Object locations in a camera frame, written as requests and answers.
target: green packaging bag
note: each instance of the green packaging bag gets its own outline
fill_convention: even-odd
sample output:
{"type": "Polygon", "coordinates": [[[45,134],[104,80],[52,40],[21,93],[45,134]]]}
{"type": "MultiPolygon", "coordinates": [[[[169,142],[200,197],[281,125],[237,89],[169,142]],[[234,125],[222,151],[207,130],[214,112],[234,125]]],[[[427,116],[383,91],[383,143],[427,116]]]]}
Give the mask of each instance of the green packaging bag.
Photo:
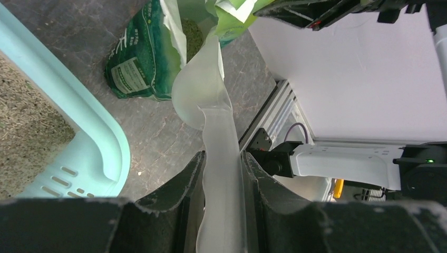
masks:
{"type": "Polygon", "coordinates": [[[186,37],[176,0],[151,0],[132,18],[112,49],[105,78],[118,98],[171,99],[186,64],[186,37]]]}
{"type": "Polygon", "coordinates": [[[253,23],[252,13],[272,0],[256,0],[243,22],[216,5],[222,1],[239,8],[250,0],[149,0],[132,18],[105,66],[117,97],[171,99],[174,79],[206,38],[217,35],[220,45],[227,45],[253,23]]]}

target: white casing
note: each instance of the white casing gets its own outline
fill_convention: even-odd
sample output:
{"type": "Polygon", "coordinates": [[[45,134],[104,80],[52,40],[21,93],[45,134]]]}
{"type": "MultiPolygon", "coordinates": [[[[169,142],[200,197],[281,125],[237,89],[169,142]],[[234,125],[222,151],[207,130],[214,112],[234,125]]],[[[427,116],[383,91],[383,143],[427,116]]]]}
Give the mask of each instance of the white casing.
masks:
{"type": "Polygon", "coordinates": [[[294,150],[290,164],[296,176],[318,176],[363,182],[400,190],[401,145],[334,147],[303,144],[294,150]]]}

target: cable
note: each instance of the cable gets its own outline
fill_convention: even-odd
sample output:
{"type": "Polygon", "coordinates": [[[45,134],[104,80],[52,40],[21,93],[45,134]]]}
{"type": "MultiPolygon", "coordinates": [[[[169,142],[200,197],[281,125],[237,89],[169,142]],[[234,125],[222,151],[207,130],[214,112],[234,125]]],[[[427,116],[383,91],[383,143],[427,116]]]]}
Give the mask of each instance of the cable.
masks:
{"type": "Polygon", "coordinates": [[[333,178],[330,182],[331,184],[331,190],[329,191],[328,195],[331,195],[332,193],[334,193],[334,188],[335,188],[335,178],[333,178]]]}
{"type": "Polygon", "coordinates": [[[296,127],[297,125],[303,128],[304,138],[305,138],[306,144],[308,144],[308,143],[309,143],[309,136],[307,135],[306,127],[305,127],[302,123],[299,123],[299,122],[293,124],[293,125],[289,128],[289,130],[288,130],[287,133],[286,133],[286,136],[284,137],[284,141],[287,140],[287,137],[289,136],[290,132],[291,132],[292,129],[293,129],[294,127],[296,127]]]}

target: litter box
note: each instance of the litter box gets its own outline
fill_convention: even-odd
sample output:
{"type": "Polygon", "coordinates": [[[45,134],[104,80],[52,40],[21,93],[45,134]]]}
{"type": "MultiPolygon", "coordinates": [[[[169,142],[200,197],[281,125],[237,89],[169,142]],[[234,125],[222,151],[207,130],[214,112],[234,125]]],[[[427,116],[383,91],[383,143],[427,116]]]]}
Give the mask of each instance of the litter box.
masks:
{"type": "Polygon", "coordinates": [[[123,130],[84,85],[2,4],[0,51],[56,105],[76,133],[54,162],[16,197],[117,196],[130,167],[130,149],[123,130]]]}

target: countertop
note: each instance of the countertop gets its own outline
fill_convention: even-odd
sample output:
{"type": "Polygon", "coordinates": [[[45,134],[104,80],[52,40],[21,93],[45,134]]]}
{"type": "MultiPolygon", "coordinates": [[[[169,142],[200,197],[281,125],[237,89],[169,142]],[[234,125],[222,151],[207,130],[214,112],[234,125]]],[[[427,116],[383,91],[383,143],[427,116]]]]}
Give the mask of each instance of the countertop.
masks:
{"type": "MultiPolygon", "coordinates": [[[[121,196],[136,200],[179,173],[204,150],[170,101],[118,99],[103,77],[105,59],[146,1],[0,0],[89,89],[122,126],[132,154],[121,196]]],[[[225,85],[240,138],[275,86],[247,31],[222,49],[225,85]]]]}

